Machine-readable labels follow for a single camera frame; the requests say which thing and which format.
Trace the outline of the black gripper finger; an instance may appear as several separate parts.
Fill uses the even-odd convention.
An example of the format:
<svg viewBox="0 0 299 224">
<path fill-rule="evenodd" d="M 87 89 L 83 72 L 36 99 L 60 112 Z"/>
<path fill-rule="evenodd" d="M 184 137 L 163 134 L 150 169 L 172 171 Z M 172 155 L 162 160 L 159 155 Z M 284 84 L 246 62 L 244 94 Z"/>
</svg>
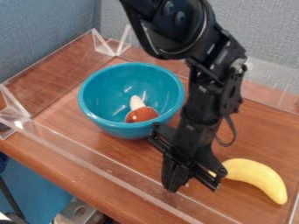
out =
<svg viewBox="0 0 299 224">
<path fill-rule="evenodd" d="M 163 187 L 167 190 L 178 190 L 182 186 L 180 165 L 170 154 L 163 155 Z"/>
<path fill-rule="evenodd" d="M 191 177 L 192 167 L 187 164 L 175 164 L 170 174 L 170 191 L 176 193 Z"/>
</svg>

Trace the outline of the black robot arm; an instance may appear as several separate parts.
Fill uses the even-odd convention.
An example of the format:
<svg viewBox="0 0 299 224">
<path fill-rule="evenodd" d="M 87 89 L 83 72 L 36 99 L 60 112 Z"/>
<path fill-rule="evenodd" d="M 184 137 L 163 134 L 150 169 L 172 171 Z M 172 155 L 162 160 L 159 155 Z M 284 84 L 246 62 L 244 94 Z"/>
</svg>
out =
<svg viewBox="0 0 299 224">
<path fill-rule="evenodd" d="M 174 193 L 198 179 L 215 190 L 228 172 L 211 145 L 243 102 L 246 49 L 218 24 L 208 0 L 119 2 L 144 51 L 160 60 L 184 60 L 191 69 L 179 127 L 156 123 L 150 137 L 163 153 L 163 187 Z"/>
</svg>

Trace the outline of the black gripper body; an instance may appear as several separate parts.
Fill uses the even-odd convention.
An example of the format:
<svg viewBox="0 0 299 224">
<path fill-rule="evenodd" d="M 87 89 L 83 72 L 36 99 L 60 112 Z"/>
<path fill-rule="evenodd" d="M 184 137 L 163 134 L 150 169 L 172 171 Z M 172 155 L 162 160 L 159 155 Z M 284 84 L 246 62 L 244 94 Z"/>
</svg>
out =
<svg viewBox="0 0 299 224">
<path fill-rule="evenodd" d="M 196 123 L 183 116 L 176 129 L 155 122 L 150 136 L 151 144 L 163 153 L 163 161 L 164 154 L 170 154 L 179 164 L 190 165 L 190 179 L 196 178 L 212 191 L 228 175 L 211 149 L 219 125 L 219 122 L 212 125 Z"/>
</svg>

